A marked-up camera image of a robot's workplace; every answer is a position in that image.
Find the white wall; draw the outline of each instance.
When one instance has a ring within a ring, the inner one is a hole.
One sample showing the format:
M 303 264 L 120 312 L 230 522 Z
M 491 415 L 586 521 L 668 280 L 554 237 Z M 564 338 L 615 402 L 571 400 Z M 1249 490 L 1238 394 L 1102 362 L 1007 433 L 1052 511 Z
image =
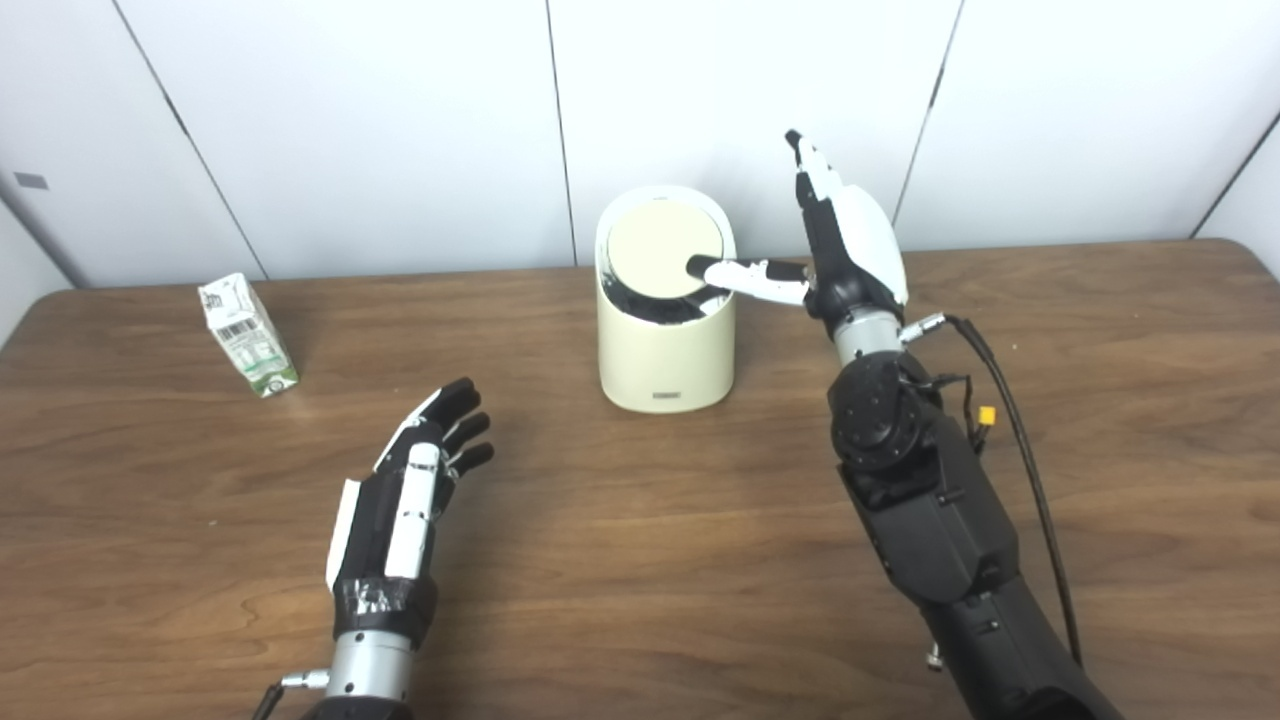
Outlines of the white wall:
M 577 256 L 643 184 L 714 199 L 744 256 L 808 251 L 783 135 L 892 210 L 957 0 L 550 0 Z
M 109 0 L 0 3 L 0 197 L 74 279 L 261 277 Z
M 1280 131 L 1271 131 L 1196 237 L 1240 242 L 1280 277 Z
M 904 247 L 1189 236 L 1280 110 L 1280 3 L 966 3 Z
M 70 283 L 0 202 L 0 347 L 36 300 Z
M 573 264 L 543 3 L 120 8 L 270 277 Z

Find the white carton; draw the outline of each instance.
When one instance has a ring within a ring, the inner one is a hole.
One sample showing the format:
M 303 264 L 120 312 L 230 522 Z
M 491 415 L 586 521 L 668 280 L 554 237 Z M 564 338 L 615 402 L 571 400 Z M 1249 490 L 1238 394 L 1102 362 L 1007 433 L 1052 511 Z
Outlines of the white carton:
M 244 273 L 202 286 L 200 301 L 209 332 L 259 397 L 270 397 L 298 383 L 298 372 Z

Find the black cable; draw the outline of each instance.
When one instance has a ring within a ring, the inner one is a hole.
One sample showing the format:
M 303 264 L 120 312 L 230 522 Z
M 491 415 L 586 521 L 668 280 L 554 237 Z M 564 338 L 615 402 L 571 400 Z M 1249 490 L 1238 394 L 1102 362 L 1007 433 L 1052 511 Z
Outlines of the black cable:
M 1005 382 L 1004 373 L 996 363 L 996 355 L 982 338 L 978 328 L 965 318 L 943 315 L 947 323 L 955 327 L 960 337 L 965 338 L 973 347 L 982 363 L 991 372 L 991 379 L 996 382 L 1001 400 L 1005 401 L 1005 410 L 1009 413 L 1009 424 L 1014 428 L 1014 438 L 1018 441 L 1018 450 L 1023 455 L 1023 464 L 1027 466 L 1027 477 L 1032 484 L 1032 495 L 1036 497 L 1036 511 L 1039 514 L 1041 528 L 1044 530 L 1044 544 L 1048 546 L 1050 564 L 1053 566 L 1053 580 L 1057 584 L 1057 598 L 1062 605 L 1062 623 L 1066 625 L 1066 641 L 1071 647 L 1071 657 L 1075 664 L 1084 667 L 1084 655 L 1080 652 L 1080 633 L 1075 624 L 1075 606 L 1071 603 L 1071 588 L 1066 580 L 1066 569 L 1062 565 L 1062 553 L 1057 547 L 1057 534 L 1053 532 L 1053 519 L 1050 516 L 1048 500 L 1044 497 L 1044 486 L 1041 483 L 1039 470 L 1036 469 L 1036 459 L 1032 456 L 1032 445 L 1027 439 L 1027 428 L 1018 414 L 1018 405 L 1014 404 L 1014 393 Z
M 280 683 L 266 688 L 266 692 L 262 693 L 262 702 L 259 702 L 257 710 L 253 711 L 253 720 L 266 720 L 282 697 L 284 697 L 284 685 Z

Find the wood grain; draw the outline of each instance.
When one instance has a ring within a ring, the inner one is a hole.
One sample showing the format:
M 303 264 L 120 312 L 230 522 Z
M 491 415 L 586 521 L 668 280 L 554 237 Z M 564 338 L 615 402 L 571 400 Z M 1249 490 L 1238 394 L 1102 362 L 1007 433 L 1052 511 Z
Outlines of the wood grain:
M 1000 355 L 1097 683 L 1130 720 L 1280 716 L 1270 275 L 1222 241 L 927 252 L 908 275 L 911 315 L 969 315 Z M 191 287 L 54 295 L 0 351 L 0 716 L 243 719 L 325 665 L 339 484 L 463 374 L 498 459 L 442 523 L 420 716 L 966 716 L 833 474 L 836 361 L 801 314 L 744 302 L 730 397 L 645 416 L 599 391 L 588 269 L 259 290 L 302 370 L 270 400 Z M 980 372 L 954 336 L 916 352 Z M 1005 425 L 987 468 L 1056 618 Z

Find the round lid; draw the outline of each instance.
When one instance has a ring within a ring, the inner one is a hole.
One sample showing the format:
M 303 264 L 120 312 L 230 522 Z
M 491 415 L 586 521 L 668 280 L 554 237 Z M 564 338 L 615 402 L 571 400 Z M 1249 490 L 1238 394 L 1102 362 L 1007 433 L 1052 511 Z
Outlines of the round lid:
M 609 231 L 609 264 L 618 279 L 649 297 L 684 297 L 705 283 L 685 272 L 694 255 L 721 258 L 724 241 L 710 215 L 675 200 L 628 210 Z

